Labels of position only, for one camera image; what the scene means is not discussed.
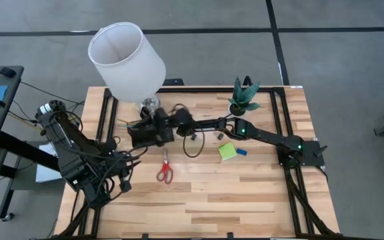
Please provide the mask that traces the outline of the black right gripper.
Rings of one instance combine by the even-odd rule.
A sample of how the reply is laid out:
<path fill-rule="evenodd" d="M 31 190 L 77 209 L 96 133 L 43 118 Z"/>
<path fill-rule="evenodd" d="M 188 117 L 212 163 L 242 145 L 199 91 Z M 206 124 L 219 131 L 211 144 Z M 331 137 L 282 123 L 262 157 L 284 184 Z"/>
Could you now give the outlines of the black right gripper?
<path fill-rule="evenodd" d="M 186 108 L 175 110 L 173 115 L 168 115 L 163 108 L 158 108 L 154 114 L 154 124 L 158 147 L 174 141 L 173 129 L 177 129 L 176 134 L 181 137 L 190 136 L 195 132 L 195 120 Z"/>

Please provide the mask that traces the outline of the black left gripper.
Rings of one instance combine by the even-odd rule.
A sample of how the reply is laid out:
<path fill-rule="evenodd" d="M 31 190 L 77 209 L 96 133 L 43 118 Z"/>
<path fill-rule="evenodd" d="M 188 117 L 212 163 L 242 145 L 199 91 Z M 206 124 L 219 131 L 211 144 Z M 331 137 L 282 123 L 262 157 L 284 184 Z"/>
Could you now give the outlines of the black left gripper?
<path fill-rule="evenodd" d="M 127 176 L 127 171 L 125 168 L 127 167 L 128 170 L 134 169 L 135 166 L 140 164 L 141 162 L 134 162 L 127 166 L 125 160 L 137 160 L 138 156 L 134 156 L 126 151 L 116 151 L 113 154 L 113 157 L 115 158 L 113 162 L 113 167 L 110 170 L 110 176 L 116 177 L 120 179 L 124 179 Z"/>

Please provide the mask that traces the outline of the red handled scissors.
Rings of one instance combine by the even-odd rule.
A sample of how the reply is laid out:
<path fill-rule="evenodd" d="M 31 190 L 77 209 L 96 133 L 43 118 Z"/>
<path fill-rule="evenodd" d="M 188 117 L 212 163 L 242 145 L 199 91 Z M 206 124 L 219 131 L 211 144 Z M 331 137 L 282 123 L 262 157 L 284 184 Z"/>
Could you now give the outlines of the red handled scissors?
<path fill-rule="evenodd" d="M 158 181 L 164 182 L 165 184 L 170 184 L 173 180 L 173 170 L 169 166 L 168 150 L 166 149 L 163 150 L 163 165 L 156 178 Z"/>

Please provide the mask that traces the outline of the green orange sticky notes pad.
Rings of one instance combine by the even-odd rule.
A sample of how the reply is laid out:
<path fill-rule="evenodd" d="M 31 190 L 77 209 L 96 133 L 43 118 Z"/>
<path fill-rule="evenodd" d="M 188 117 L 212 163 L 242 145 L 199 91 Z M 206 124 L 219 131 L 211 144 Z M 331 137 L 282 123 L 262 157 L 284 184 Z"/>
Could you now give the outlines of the green orange sticky notes pad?
<path fill-rule="evenodd" d="M 224 145 L 218 146 L 218 151 L 223 161 L 237 155 L 235 146 L 232 143 L 226 143 Z"/>

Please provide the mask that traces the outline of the black mesh desk organizer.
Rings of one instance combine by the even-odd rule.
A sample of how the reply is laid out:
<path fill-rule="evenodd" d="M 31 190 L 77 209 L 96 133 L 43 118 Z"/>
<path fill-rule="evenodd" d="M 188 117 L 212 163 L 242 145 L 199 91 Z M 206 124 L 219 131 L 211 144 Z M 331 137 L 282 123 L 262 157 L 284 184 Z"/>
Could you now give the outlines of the black mesh desk organizer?
<path fill-rule="evenodd" d="M 156 146 L 156 128 L 154 118 L 148 117 L 133 125 L 135 128 L 128 128 L 127 132 L 131 137 L 133 147 Z"/>

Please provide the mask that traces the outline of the silver lamp base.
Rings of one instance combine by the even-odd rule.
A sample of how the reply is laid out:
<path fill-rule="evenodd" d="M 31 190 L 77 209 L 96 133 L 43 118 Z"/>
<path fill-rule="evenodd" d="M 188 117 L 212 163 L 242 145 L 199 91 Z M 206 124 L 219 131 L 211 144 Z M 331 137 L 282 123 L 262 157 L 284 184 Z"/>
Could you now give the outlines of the silver lamp base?
<path fill-rule="evenodd" d="M 155 110 L 160 108 L 161 102 L 155 94 L 148 96 L 145 99 L 135 102 L 139 113 L 145 112 L 148 114 L 154 114 Z"/>

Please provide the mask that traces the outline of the white round plant pot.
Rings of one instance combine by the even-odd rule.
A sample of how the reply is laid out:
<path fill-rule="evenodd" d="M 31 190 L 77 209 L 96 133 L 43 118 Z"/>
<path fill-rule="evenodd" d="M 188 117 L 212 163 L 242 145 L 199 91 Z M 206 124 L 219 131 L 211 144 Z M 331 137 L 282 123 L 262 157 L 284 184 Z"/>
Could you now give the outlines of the white round plant pot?
<path fill-rule="evenodd" d="M 229 110 L 229 113 L 235 117 L 243 116 L 246 112 L 245 109 L 237 108 L 232 103 L 229 104 L 228 110 Z"/>

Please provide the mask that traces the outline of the white lamp shade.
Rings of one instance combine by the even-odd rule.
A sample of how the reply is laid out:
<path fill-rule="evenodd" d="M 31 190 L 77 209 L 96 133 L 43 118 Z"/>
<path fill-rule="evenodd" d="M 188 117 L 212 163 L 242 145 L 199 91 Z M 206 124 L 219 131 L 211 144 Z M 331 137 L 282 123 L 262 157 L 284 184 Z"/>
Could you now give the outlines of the white lamp shade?
<path fill-rule="evenodd" d="M 91 39 L 88 57 L 120 101 L 139 102 L 163 85 L 166 66 L 142 30 L 134 23 L 114 23 Z"/>

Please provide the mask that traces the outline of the green snake plant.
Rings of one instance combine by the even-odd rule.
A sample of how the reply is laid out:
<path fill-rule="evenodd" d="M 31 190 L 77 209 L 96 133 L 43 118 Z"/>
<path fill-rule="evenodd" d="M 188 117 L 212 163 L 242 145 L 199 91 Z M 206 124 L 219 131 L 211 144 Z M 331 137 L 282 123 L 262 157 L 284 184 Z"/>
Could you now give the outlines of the green snake plant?
<path fill-rule="evenodd" d="M 254 111 L 260 108 L 260 104 L 252 103 L 252 98 L 256 95 L 260 87 L 260 82 L 251 84 L 246 89 L 242 89 L 241 81 L 237 77 L 234 83 L 233 96 L 229 99 L 229 103 L 235 107 L 245 109 L 246 111 Z"/>

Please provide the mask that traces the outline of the white paper sheet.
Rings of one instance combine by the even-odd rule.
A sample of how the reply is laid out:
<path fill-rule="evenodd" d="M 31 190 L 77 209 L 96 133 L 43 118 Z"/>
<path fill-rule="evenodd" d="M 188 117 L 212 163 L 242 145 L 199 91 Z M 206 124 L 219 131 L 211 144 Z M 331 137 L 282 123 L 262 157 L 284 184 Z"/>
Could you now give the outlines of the white paper sheet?
<path fill-rule="evenodd" d="M 47 143 L 45 145 L 40 145 L 39 149 L 58 158 L 57 152 L 52 143 Z M 48 167 L 44 167 L 42 165 L 37 166 L 37 172 L 35 176 L 36 183 L 44 183 L 48 181 L 61 179 L 62 176 L 60 172 L 52 170 Z"/>

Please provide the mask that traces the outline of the grey side desk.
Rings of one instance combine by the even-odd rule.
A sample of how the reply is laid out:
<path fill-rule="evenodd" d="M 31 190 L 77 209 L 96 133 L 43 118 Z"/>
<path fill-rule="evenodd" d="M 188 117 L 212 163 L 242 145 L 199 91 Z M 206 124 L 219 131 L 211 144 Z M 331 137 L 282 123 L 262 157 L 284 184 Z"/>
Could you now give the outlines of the grey side desk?
<path fill-rule="evenodd" d="M 13 183 L 17 177 L 24 174 L 35 173 L 36 165 L 40 164 L 52 170 L 58 171 L 57 158 L 40 150 L 37 144 L 30 145 L 4 131 L 2 126 L 7 117 L 10 106 L 21 83 L 24 71 L 22 66 L 8 66 L 16 71 L 16 76 L 8 78 L 0 74 L 0 85 L 6 85 L 7 90 L 3 100 L 0 100 L 0 177 L 8 178 L 9 183 L 0 206 L 0 219 L 9 221 L 14 214 L 8 212 L 12 196 L 14 194 Z"/>

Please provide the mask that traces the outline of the black computer mouse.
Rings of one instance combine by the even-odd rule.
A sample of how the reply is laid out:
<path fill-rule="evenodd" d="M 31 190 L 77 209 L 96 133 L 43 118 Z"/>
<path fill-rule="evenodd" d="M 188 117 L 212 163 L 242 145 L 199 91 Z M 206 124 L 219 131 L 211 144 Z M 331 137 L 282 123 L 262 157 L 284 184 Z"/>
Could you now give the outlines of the black computer mouse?
<path fill-rule="evenodd" d="M 16 71 L 12 70 L 11 68 L 3 67 L 0 70 L 0 74 L 2 74 L 5 77 L 8 77 L 8 78 L 13 78 L 14 76 L 16 76 L 17 73 L 16 73 Z"/>

